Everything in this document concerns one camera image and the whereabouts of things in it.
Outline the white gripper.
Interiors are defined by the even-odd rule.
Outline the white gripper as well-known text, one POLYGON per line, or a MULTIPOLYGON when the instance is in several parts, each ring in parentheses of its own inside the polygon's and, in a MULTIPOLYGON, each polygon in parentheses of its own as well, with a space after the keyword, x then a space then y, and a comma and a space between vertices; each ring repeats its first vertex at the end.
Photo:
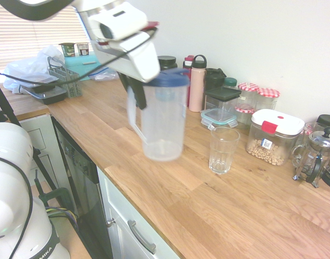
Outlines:
POLYGON ((143 83, 155 78, 159 71, 159 61, 152 42, 155 32, 137 32, 127 39, 109 41, 108 45, 93 42, 93 49, 101 64, 118 72, 119 79, 127 91, 130 86, 137 106, 146 108, 143 83))

